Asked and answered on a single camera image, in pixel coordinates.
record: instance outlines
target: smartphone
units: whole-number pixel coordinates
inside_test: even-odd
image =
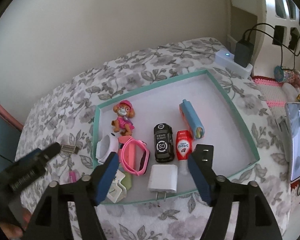
[[[290,136],[290,183],[300,179],[300,103],[286,103],[286,119]]]

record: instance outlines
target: red toothpaste tube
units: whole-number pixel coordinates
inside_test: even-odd
[[[188,156],[192,153],[192,137],[188,130],[177,132],[176,152],[179,160],[179,170],[183,175],[188,174]]]

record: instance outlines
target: pink hat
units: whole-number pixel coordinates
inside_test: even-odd
[[[133,109],[132,104],[130,103],[130,101],[128,100],[122,100],[119,104],[124,103],[127,106],[129,106],[131,108],[131,110]]]

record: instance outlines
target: power adapter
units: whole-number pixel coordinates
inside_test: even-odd
[[[254,45],[245,39],[237,42],[234,52],[234,62],[242,67],[247,67],[251,61]]]
[[[251,64],[248,64],[247,67],[242,67],[235,63],[234,55],[226,50],[219,50],[216,52],[216,58],[214,62],[224,68],[230,69],[243,78],[248,78],[253,68]]]
[[[148,190],[165,193],[176,193],[178,167],[174,164],[155,164],[151,167]]]

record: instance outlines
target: toy figurine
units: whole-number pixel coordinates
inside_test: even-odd
[[[113,131],[119,132],[120,129],[124,129],[120,132],[122,136],[132,135],[134,126],[129,120],[135,116],[132,104],[128,100],[123,100],[113,107],[113,111],[118,115],[117,119],[111,122],[111,125],[114,126]]]

